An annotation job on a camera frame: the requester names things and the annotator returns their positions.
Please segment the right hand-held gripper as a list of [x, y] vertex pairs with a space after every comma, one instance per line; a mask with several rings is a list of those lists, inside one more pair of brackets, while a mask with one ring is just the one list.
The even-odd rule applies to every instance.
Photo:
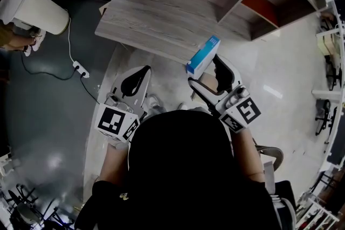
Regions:
[[219, 55], [212, 62], [215, 65], [215, 78], [218, 82], [216, 91], [188, 77], [190, 88], [206, 103], [212, 115], [220, 115], [219, 119], [234, 133], [239, 133], [261, 115], [261, 111], [251, 98], [244, 85], [235, 80], [235, 73]]

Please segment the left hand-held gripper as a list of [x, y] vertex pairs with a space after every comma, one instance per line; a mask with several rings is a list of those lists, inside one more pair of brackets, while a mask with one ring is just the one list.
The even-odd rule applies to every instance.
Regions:
[[105, 103], [99, 105], [94, 128], [116, 143], [129, 142], [147, 115], [142, 104], [150, 77], [150, 66], [135, 67], [118, 76], [113, 93], [108, 93]]

